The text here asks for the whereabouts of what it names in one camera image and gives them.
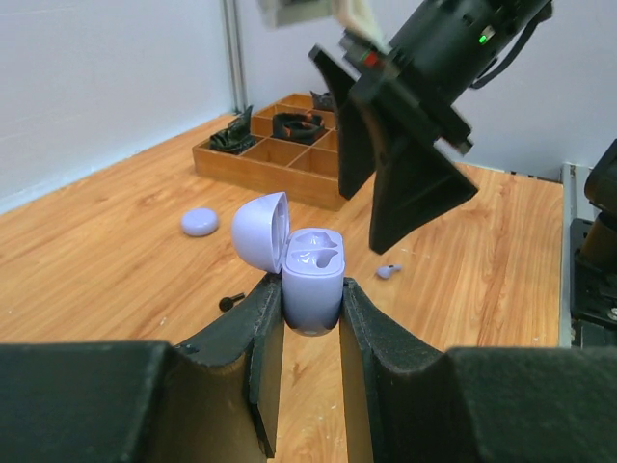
earbud case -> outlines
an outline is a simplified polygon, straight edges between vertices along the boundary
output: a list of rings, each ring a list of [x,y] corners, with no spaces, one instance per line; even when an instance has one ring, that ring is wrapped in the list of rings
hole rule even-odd
[[[282,272],[287,324],[305,336],[320,336],[338,322],[345,255],[340,233],[301,229],[289,233],[285,193],[244,204],[233,217],[231,238],[238,256],[266,272]]]

metal pole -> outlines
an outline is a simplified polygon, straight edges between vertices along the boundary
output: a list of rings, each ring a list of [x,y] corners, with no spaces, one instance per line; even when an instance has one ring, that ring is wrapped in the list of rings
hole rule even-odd
[[[247,86],[244,79],[244,62],[242,60],[242,41],[240,21],[236,0],[223,0],[226,43],[228,47],[229,76],[233,91],[233,104],[236,112],[248,107]]]

white wall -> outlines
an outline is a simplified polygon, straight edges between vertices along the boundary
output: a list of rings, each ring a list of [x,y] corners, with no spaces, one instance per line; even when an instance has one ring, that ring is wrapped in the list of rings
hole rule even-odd
[[[0,50],[0,212],[232,107],[217,0],[3,0]]]
[[[249,98],[266,105],[291,92],[324,90],[307,58],[319,42],[337,57],[333,19],[266,29],[255,0],[239,0]],[[419,0],[373,0],[391,37]],[[554,0],[555,18],[495,82],[467,91],[457,109],[472,125],[472,164],[556,177],[566,161],[594,165],[617,138],[617,2]]]

wooden organizer box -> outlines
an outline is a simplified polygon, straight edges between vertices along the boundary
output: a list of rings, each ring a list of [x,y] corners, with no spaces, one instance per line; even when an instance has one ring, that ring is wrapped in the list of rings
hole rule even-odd
[[[326,133],[313,145],[272,138],[272,119],[279,113],[318,114]],[[210,149],[210,141],[193,148],[198,175],[262,193],[284,191],[291,201],[340,210],[338,142],[335,114],[312,109],[310,95],[293,94],[254,114],[251,133],[257,143],[241,154]]]

black cable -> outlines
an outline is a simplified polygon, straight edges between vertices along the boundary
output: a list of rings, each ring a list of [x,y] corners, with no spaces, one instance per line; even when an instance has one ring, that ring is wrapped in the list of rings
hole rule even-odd
[[[510,53],[508,53],[508,56],[506,56],[503,59],[503,61],[499,64],[499,66],[497,66],[494,71],[489,72],[483,77],[480,77],[479,79],[477,79],[475,82],[473,82],[470,85],[470,87],[474,90],[481,89],[482,87],[487,85],[489,82],[491,82],[493,79],[495,79],[497,76],[499,76],[502,72],[504,72],[506,69],[508,69],[510,65],[514,62],[514,60],[517,59],[521,51],[523,51],[524,46],[527,45],[527,43],[529,42],[529,39],[531,39],[531,36],[533,36],[533,33],[536,31],[536,28],[538,27],[539,23],[540,22],[538,21],[537,18],[532,19],[531,22],[529,22],[526,25],[526,27],[523,29],[521,36],[519,37],[517,42],[512,47],[512,50],[510,50]]]
[[[508,69],[509,66],[514,62],[514,60],[516,60],[516,58],[519,56],[524,46],[527,45],[527,43],[529,42],[529,39],[531,39],[531,36],[533,36],[533,33],[536,32],[536,28],[538,27],[538,24],[551,19],[552,14],[553,14],[552,0],[549,0],[547,5],[545,5],[545,7],[542,10],[540,10],[540,12],[538,12],[538,14],[536,14],[536,16],[523,29],[521,36],[519,37],[515,45],[512,47],[512,50],[510,51],[510,53],[508,53],[508,56],[506,56],[504,60],[501,62],[501,64],[497,66],[497,68],[494,71],[488,73],[488,71],[496,63],[496,59],[494,59],[487,66],[484,72],[480,74],[480,77],[476,79],[476,81],[470,85],[470,87],[474,90],[481,89],[482,87],[486,86],[489,82],[491,82],[493,79],[495,79],[498,75],[500,75],[502,72],[504,72],[506,69]]]

